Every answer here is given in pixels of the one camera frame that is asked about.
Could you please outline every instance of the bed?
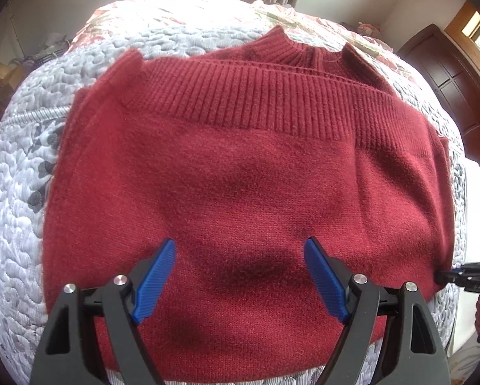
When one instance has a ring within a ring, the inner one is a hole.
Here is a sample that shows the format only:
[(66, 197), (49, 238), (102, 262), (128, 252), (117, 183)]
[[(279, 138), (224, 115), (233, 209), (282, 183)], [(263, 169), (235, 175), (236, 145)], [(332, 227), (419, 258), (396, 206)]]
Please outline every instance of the bed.
[[(127, 48), (145, 58), (194, 56), (254, 40), (281, 24), (294, 40), (339, 51), (352, 43), (408, 104), (449, 139), (455, 203), (453, 265), (467, 247), (464, 148), (453, 120), (415, 69), (382, 42), (292, 8), (237, 0), (126, 0), (95, 11), (69, 52), (34, 71), (0, 123), (0, 356), (17, 384), (28, 383), (36, 346), (47, 321), (42, 292), (42, 226), (49, 181), (57, 162), (65, 118), (75, 92), (96, 78)], [(459, 291), (448, 285), (429, 303), (443, 345), (450, 341)], [(359, 384), (369, 383), (380, 342), (370, 347)], [(314, 382), (321, 369), (267, 380)], [(120, 376), (109, 372), (112, 383)]]

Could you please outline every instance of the white sheet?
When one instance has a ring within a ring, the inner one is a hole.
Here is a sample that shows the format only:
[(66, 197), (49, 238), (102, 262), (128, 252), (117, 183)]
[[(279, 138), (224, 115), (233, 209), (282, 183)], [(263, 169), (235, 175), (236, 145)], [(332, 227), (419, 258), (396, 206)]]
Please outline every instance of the white sheet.
[[(476, 162), (465, 159), (466, 205), (467, 205), (467, 249), (466, 263), (480, 262), (480, 167)], [(457, 352), (475, 333), (475, 303), (478, 295), (461, 290), (454, 332), (448, 348), (449, 355)]]

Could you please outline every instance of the blue gripper pad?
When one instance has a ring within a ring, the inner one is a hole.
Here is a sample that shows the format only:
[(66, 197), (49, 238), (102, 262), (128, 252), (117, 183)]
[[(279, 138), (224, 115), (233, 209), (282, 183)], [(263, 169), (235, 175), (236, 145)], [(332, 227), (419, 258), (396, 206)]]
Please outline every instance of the blue gripper pad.
[(167, 240), (154, 258), (151, 267), (137, 289), (135, 309), (131, 314), (136, 324), (140, 324), (145, 317), (149, 317), (153, 313), (175, 263), (176, 243), (173, 240)]
[(345, 289), (312, 239), (304, 244), (304, 260), (327, 311), (345, 323), (349, 318)]

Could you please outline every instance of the wooden window frame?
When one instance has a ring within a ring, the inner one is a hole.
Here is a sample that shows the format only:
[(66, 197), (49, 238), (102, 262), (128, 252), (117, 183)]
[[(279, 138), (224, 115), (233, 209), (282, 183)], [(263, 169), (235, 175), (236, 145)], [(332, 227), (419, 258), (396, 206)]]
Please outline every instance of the wooden window frame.
[(466, 0), (466, 3), (464, 3), (444, 32), (457, 43), (480, 72), (480, 49), (474, 41), (462, 33), (462, 29), (464, 29), (476, 11), (477, 9), (470, 0)]

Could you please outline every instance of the red sweater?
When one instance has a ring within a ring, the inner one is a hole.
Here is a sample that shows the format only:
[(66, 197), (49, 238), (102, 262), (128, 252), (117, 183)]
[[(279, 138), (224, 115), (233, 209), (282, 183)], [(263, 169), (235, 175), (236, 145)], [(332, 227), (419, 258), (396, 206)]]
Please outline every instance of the red sweater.
[(294, 373), (326, 363), (341, 331), (307, 272), (307, 237), (430, 300), (453, 221), (447, 141), (350, 45), (330, 53), (275, 28), (191, 59), (129, 51), (67, 119), (44, 224), (46, 303), (67, 282), (128, 273), (169, 236), (177, 263), (140, 327), (162, 377)]

